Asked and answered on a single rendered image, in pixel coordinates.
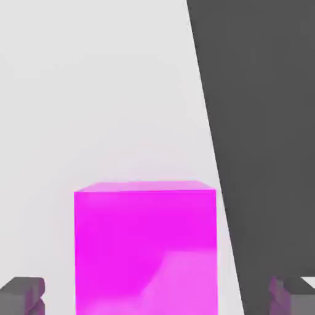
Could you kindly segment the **small magenta cube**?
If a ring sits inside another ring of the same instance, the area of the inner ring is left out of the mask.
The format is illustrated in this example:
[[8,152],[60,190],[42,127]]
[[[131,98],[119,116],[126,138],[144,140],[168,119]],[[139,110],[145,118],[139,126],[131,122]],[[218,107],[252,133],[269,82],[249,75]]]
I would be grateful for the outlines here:
[[218,315],[216,192],[199,181],[74,193],[76,315]]

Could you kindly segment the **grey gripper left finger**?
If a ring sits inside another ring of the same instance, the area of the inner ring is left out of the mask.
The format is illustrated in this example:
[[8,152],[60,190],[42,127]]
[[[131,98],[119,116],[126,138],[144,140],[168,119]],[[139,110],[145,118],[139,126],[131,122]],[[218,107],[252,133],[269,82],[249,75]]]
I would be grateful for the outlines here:
[[0,288],[0,315],[45,315],[45,280],[14,277]]

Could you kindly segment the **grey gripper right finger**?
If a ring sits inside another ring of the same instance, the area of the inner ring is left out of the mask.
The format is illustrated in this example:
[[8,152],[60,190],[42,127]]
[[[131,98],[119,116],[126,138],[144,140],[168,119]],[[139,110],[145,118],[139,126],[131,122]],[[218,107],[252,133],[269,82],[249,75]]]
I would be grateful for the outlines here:
[[272,277],[269,315],[315,315],[315,288],[301,277]]

